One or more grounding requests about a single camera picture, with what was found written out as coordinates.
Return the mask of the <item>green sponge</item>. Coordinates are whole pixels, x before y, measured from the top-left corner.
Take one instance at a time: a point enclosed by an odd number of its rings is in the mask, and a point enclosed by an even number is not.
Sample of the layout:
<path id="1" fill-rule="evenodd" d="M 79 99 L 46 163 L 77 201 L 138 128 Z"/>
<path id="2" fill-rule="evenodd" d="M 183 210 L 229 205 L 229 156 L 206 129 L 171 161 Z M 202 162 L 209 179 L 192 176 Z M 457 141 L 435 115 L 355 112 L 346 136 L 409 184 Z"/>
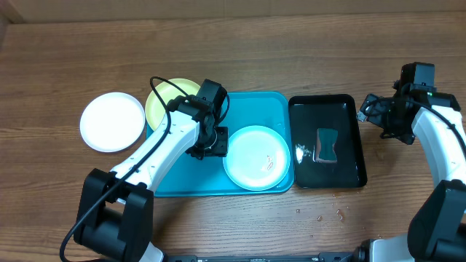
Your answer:
<path id="1" fill-rule="evenodd" d="M 328 128 L 317 130 L 317 142 L 315 146 L 315 161 L 319 163 L 337 163 L 335 145 L 338 138 L 338 131 Z"/>

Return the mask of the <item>light blue plate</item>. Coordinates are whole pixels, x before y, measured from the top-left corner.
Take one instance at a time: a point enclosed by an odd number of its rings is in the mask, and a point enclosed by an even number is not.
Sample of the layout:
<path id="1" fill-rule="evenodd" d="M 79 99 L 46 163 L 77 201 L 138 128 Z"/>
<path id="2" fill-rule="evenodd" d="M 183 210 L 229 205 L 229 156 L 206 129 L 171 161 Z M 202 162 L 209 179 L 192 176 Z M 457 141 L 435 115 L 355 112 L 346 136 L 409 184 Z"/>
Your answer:
<path id="1" fill-rule="evenodd" d="M 291 155 L 285 139 L 271 128 L 243 127 L 229 138 L 223 158 L 226 175 L 240 188 L 265 191 L 277 186 L 287 175 Z"/>

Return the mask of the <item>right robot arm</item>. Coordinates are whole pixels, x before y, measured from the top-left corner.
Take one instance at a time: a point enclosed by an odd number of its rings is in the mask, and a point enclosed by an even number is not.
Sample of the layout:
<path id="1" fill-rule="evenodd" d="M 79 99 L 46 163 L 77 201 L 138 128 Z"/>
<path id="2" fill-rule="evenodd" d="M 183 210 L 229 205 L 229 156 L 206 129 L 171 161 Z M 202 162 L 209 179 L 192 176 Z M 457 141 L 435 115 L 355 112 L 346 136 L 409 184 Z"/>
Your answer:
<path id="1" fill-rule="evenodd" d="M 392 98 L 367 95 L 358 116 L 388 138 L 407 135 L 422 145 L 434 190 L 406 234 L 362 242 L 354 261 L 465 260 L 465 131 L 456 98 L 420 91 Z"/>

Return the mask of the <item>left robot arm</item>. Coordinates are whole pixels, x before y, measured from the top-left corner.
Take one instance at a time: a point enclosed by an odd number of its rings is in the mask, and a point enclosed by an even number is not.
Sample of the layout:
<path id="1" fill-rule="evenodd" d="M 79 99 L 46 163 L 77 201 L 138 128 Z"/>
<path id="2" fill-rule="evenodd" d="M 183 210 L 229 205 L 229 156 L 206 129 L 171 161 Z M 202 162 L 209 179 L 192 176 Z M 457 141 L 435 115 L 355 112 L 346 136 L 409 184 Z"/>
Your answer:
<path id="1" fill-rule="evenodd" d="M 226 95 L 179 96 L 165 105 L 165 118 L 128 159 L 111 171 L 94 169 L 84 180 L 73 239 L 102 259 L 163 261 L 152 242 L 154 192 L 180 156 L 226 156 Z"/>

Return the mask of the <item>white plate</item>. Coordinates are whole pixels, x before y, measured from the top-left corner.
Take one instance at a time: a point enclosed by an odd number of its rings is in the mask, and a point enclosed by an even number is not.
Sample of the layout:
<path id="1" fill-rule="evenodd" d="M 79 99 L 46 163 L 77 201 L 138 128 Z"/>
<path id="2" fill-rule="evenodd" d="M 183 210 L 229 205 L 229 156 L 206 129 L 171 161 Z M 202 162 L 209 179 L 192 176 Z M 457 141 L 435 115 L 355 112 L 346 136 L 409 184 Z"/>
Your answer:
<path id="1" fill-rule="evenodd" d="M 83 110 L 79 131 L 90 148 L 114 153 L 134 144 L 145 124 L 145 112 L 136 98 L 123 92 L 109 92 L 92 100 Z"/>

